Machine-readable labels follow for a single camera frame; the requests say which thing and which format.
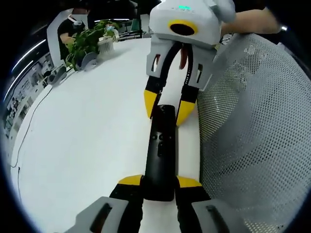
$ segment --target ceiling light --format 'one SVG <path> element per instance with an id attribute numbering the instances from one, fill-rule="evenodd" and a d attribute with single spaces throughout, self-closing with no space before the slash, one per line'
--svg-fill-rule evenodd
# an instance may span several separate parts
<path id="1" fill-rule="evenodd" d="M 29 53 L 31 53 L 33 50 L 35 50 L 37 47 L 39 47 L 41 44 L 43 44 L 46 41 L 46 39 L 40 41 L 37 43 L 35 46 L 33 46 L 31 49 L 29 49 L 20 59 L 19 61 L 15 64 L 15 66 L 12 68 L 11 72 L 17 67 L 17 65 L 25 58 L 28 56 Z"/>
<path id="2" fill-rule="evenodd" d="M 7 95 L 9 94 L 9 92 L 11 91 L 12 87 L 14 86 L 14 84 L 16 83 L 16 81 L 18 80 L 18 78 L 22 75 L 22 73 L 32 64 L 32 62 L 34 62 L 33 60 L 28 63 L 27 66 L 25 66 L 25 68 L 17 75 L 17 77 L 14 79 L 14 81 L 12 82 L 12 84 L 10 85 L 8 91 L 6 92 L 3 101 L 5 100 L 5 98 L 7 97 Z"/>

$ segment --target face mask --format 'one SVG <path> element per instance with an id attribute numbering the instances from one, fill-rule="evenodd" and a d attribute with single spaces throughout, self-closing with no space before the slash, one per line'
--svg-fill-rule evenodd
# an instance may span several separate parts
<path id="1" fill-rule="evenodd" d="M 107 31 L 112 31 L 112 30 L 114 30 L 114 29 L 115 29 L 114 26 L 107 26 Z"/>

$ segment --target yellow circular ring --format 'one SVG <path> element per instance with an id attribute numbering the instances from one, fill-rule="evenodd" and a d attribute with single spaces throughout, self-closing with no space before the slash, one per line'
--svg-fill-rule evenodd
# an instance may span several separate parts
<path id="1" fill-rule="evenodd" d="M 172 26 L 173 24 L 183 24 L 183 25 L 186 25 L 186 26 L 192 28 L 192 30 L 194 31 L 194 34 L 193 34 L 193 35 L 195 35 L 195 34 L 197 34 L 197 33 L 199 32 L 197 26 L 196 26 L 194 23 L 192 23 L 192 22 L 190 22 L 190 21 L 187 21 L 187 20 L 183 20 L 183 19 L 171 20 L 171 21 L 169 22 L 169 24 L 168 24 L 170 30 L 171 30 L 171 26 Z"/>

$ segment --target white tabletop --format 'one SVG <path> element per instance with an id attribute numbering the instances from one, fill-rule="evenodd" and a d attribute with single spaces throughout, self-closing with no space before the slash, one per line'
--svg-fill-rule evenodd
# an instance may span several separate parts
<path id="1" fill-rule="evenodd" d="M 94 69 L 76 72 L 54 87 L 35 111 L 11 170 L 22 205 L 42 231 L 64 232 L 76 215 L 118 181 L 144 174 L 151 121 L 143 91 L 150 39 L 114 45 L 116 56 Z M 160 104 L 178 106 L 186 69 L 180 54 L 169 72 Z M 18 132 L 11 164 L 29 126 L 31 115 L 51 89 L 35 100 Z M 199 179 L 200 140 L 197 110 L 179 127 L 179 171 Z M 175 202 L 144 201 L 140 232 L 180 232 Z"/>

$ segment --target green indicator light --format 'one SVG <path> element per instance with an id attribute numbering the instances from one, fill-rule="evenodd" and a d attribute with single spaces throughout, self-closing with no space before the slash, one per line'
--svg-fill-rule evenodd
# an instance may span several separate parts
<path id="1" fill-rule="evenodd" d="M 191 8 L 190 8 L 190 7 L 188 7 L 188 6 L 179 6 L 179 8 L 180 8 L 180 9 L 191 10 Z"/>

